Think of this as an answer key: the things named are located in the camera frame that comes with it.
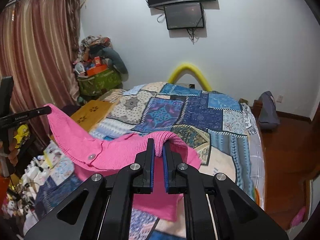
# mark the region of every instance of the silver bolt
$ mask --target silver bolt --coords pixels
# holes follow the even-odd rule
[[[95,154],[91,154],[89,157],[88,157],[88,160],[92,160],[92,159],[94,159],[95,158]]]
[[[133,163],[133,164],[130,165],[130,169],[132,169],[134,171],[139,169],[139,168],[140,168],[140,165],[138,163]]]
[[[218,173],[217,174],[217,179],[218,180],[225,180],[227,176],[224,173]]]
[[[180,164],[178,164],[178,168],[179,168],[180,170],[186,170],[186,169],[188,168],[188,164],[186,164],[186,163],[180,163]]]
[[[100,174],[98,174],[98,173],[93,174],[93,175],[91,176],[91,179],[92,179],[93,181],[99,181],[101,178],[102,178],[102,176],[101,176]]]

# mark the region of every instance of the orange container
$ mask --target orange container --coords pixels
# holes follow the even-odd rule
[[[107,68],[108,68],[108,66],[106,64],[104,64],[104,65],[100,65],[100,66],[88,69],[87,70],[88,77],[93,76],[95,74],[98,74],[102,71],[105,71]]]

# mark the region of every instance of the person's hand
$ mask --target person's hand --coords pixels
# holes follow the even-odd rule
[[[0,149],[2,148],[2,145],[3,145],[3,143],[2,143],[2,141],[0,141]],[[10,160],[10,162],[13,166],[16,166],[18,163],[18,158],[17,158],[18,149],[16,149],[16,145],[17,145],[17,140],[15,138],[13,138],[12,142],[9,145],[10,154],[8,156],[8,159]]]

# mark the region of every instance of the pink sweater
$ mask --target pink sweater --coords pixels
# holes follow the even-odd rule
[[[196,151],[172,132],[154,132],[144,137],[133,133],[113,141],[100,140],[93,138],[55,106],[48,106],[52,109],[48,119],[54,138],[60,149],[75,164],[75,173],[81,180],[86,180],[94,173],[108,176],[134,163],[136,154],[147,149],[148,138],[155,141],[157,157],[162,156],[162,146],[169,140],[171,150],[180,153],[185,163],[197,169],[200,167],[201,161]],[[177,202],[181,197],[182,195],[169,195],[165,192],[162,159],[155,158],[153,193],[135,194],[133,206],[161,219],[175,221]]]

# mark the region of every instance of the grey bag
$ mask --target grey bag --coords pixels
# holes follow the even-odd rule
[[[270,91],[264,92],[259,101],[262,102],[262,109],[258,118],[262,130],[271,130],[280,124],[279,117],[276,113],[275,99]]]

